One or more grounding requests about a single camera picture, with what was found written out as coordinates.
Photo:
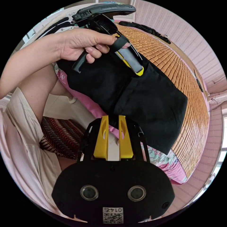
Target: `pink bedsheet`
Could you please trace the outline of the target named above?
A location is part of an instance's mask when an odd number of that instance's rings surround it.
[[[53,64],[57,77],[59,78],[62,85],[93,114],[96,118],[101,118],[106,115],[100,106],[92,101],[89,97],[80,92],[72,90],[67,82],[67,75],[64,71],[60,70],[56,63]],[[119,131],[112,126],[109,126],[109,131],[112,132],[117,138],[119,138]],[[172,184],[183,184],[187,181],[186,174],[174,154],[171,150],[168,155],[161,153],[160,151],[155,150],[152,147],[148,146],[150,162],[160,169],[162,169],[166,175],[170,178]]]

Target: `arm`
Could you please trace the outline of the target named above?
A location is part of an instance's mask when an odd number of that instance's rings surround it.
[[[51,34],[11,56],[0,78],[0,99],[4,98],[27,76],[60,60],[60,46],[62,46],[61,34]]]

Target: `finger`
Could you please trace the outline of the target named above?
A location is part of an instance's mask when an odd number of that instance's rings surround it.
[[[117,40],[117,38],[114,36],[102,34],[99,32],[96,33],[94,38],[97,44],[104,44],[108,46],[112,45]]]
[[[86,59],[87,59],[87,62],[90,63],[90,64],[95,61],[95,58],[92,57],[90,54],[86,55]]]
[[[131,46],[130,43],[126,43],[126,44],[122,47],[122,49],[127,48],[127,47],[130,47],[130,46]]]
[[[95,46],[100,52],[107,54],[109,52],[109,47],[103,44],[97,44]]]
[[[86,47],[85,50],[94,58],[100,58],[102,53],[94,47]]]

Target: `fingernail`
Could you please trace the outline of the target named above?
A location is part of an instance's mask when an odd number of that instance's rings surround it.
[[[126,43],[122,48],[127,48],[127,47],[130,47],[131,44],[130,43]]]
[[[104,47],[104,45],[97,44],[97,45],[96,45],[96,47],[97,47],[98,49],[101,49],[101,48],[103,48],[103,47]]]
[[[86,47],[85,50],[88,52],[88,53],[91,53],[93,51],[93,48],[91,47]]]

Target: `camera lens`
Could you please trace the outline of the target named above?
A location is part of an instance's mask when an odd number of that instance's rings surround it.
[[[134,202],[141,201],[142,199],[144,199],[145,196],[145,188],[139,185],[131,187],[128,191],[128,198]]]
[[[85,185],[80,190],[80,195],[83,199],[92,201],[98,198],[98,190],[92,185]]]

